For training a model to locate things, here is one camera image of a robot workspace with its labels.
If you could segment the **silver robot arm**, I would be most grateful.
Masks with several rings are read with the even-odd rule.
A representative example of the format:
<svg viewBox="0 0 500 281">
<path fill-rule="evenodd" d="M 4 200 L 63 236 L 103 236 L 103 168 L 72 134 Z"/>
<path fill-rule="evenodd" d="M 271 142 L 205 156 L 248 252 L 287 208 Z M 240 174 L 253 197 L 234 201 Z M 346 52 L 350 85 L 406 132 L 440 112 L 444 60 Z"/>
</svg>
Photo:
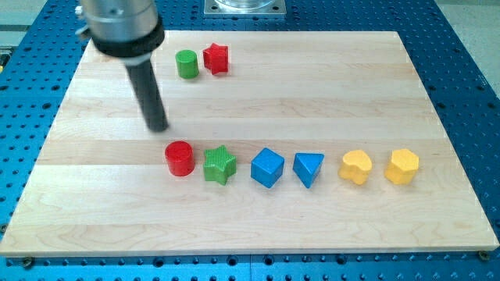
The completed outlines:
<svg viewBox="0 0 500 281">
<path fill-rule="evenodd" d="M 168 127 L 152 53 L 163 43 L 163 20 L 153 0 L 80 0 L 75 14 L 85 25 L 76 31 L 102 54 L 120 59 L 145 124 L 152 132 Z"/>
</svg>

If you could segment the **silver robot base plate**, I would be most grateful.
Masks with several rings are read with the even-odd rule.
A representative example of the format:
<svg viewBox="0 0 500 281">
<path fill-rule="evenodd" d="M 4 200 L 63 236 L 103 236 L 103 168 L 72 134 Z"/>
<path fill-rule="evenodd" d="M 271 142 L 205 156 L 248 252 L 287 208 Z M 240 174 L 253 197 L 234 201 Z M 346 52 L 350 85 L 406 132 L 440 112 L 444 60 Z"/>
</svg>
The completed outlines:
<svg viewBox="0 0 500 281">
<path fill-rule="evenodd" d="M 285 0 L 205 0 L 206 16 L 286 14 Z"/>
</svg>

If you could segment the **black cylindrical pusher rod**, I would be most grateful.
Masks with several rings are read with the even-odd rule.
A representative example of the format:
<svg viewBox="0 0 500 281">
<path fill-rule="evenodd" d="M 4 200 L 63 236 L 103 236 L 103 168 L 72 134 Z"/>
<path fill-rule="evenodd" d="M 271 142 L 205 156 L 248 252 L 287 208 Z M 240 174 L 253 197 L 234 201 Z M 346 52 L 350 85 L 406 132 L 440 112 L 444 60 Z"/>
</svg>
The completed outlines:
<svg viewBox="0 0 500 281">
<path fill-rule="evenodd" d="M 146 126 L 152 132 L 165 131 L 169 123 L 150 57 L 126 59 L 124 65 Z"/>
</svg>

